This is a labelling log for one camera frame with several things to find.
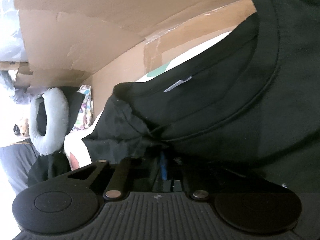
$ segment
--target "gray fabric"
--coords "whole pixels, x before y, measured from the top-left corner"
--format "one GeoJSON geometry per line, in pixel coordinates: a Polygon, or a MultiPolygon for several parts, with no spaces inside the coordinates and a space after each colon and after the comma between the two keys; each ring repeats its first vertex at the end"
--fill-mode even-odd
{"type": "Polygon", "coordinates": [[[30,139],[0,148],[0,164],[17,195],[28,187],[28,173],[40,154],[30,139]]]}
{"type": "Polygon", "coordinates": [[[50,89],[42,97],[32,100],[29,117],[29,134],[32,143],[41,155],[52,154],[60,150],[68,129],[68,119],[68,102],[60,89],[50,89]],[[41,102],[44,102],[47,114],[47,129],[44,136],[39,134],[36,120],[41,102]]]}
{"type": "Polygon", "coordinates": [[[22,88],[15,88],[8,70],[0,71],[0,86],[4,88],[12,101],[17,105],[28,105],[33,99],[33,95],[26,93],[22,88]]]}

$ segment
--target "metal rivet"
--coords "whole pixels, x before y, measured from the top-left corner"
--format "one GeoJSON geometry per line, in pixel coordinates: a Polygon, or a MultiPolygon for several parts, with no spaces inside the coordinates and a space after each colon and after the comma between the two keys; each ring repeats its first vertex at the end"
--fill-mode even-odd
{"type": "Polygon", "coordinates": [[[109,197],[109,198],[117,198],[117,197],[120,197],[121,196],[121,191],[119,190],[108,190],[106,192],[106,196],[109,197]]]}
{"type": "Polygon", "coordinates": [[[207,198],[209,196],[209,193],[205,190],[196,190],[194,193],[193,193],[193,197],[195,199],[204,199],[204,198],[207,198]]]}

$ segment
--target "white fabric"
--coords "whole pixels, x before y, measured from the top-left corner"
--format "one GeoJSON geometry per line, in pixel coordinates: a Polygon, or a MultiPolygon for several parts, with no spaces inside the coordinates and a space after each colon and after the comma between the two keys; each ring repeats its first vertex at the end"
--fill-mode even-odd
{"type": "Polygon", "coordinates": [[[74,131],[65,137],[64,151],[66,153],[70,165],[70,153],[72,153],[74,157],[77,159],[80,168],[92,163],[88,149],[82,141],[82,138],[86,137],[87,135],[93,132],[101,114],[102,112],[97,116],[94,123],[88,129],[74,131]]]}

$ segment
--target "colorful patterned fabric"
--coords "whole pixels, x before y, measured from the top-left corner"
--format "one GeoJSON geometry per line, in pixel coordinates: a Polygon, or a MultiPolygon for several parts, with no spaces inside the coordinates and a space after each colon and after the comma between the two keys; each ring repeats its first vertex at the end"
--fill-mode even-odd
{"type": "Polygon", "coordinates": [[[73,126],[71,132],[84,130],[90,127],[92,124],[92,97],[91,97],[91,86],[82,85],[78,90],[79,93],[84,94],[84,100],[82,102],[81,108],[78,113],[78,117],[75,125],[73,126]]]}

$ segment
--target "stuffed animal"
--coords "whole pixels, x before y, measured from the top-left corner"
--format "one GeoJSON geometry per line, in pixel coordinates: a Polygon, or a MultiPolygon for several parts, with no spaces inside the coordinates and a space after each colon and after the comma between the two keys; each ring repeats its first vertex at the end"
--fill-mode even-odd
{"type": "Polygon", "coordinates": [[[29,137],[29,119],[20,119],[13,127],[14,134],[21,137],[29,137]]]}

